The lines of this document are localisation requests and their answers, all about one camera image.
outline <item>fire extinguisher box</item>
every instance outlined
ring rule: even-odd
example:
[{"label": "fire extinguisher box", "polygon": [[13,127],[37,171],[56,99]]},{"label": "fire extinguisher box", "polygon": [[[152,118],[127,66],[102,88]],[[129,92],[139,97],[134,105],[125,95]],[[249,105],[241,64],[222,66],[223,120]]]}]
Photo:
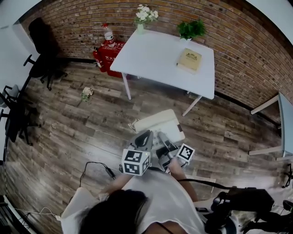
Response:
[{"label": "fire extinguisher box", "polygon": [[104,61],[107,73],[110,76],[122,78],[121,72],[110,70],[110,66],[124,45],[125,42],[115,41],[115,45],[108,45],[107,43],[104,43],[104,45],[98,49],[98,52]]}]

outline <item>book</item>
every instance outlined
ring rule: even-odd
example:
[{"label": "book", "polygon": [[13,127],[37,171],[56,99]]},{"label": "book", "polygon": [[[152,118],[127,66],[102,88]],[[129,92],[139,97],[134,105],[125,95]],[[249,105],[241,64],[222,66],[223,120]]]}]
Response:
[{"label": "book", "polygon": [[178,60],[177,67],[195,74],[200,66],[200,63],[201,54],[185,48]]}]

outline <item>white wall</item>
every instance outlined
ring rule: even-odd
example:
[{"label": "white wall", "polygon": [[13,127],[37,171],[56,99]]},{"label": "white wall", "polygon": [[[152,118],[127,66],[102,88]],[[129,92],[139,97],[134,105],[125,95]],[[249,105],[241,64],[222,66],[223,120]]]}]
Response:
[{"label": "white wall", "polygon": [[293,7],[288,0],[246,0],[264,13],[293,44]]},{"label": "white wall", "polygon": [[[38,58],[34,44],[27,36],[21,24],[16,23],[40,0],[4,0],[0,3],[0,91],[5,85],[18,85],[22,88],[32,67],[28,63],[23,66],[27,57],[32,54],[33,59]],[[3,157],[5,144],[5,122],[0,121],[0,160]]]}]

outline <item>black hair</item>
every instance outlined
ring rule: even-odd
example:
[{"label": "black hair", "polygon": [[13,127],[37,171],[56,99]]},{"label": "black hair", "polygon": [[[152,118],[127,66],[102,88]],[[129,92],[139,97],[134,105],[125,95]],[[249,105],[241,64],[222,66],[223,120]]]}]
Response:
[{"label": "black hair", "polygon": [[83,212],[79,234],[135,234],[137,219],[146,201],[141,191],[117,190],[106,201]]}]

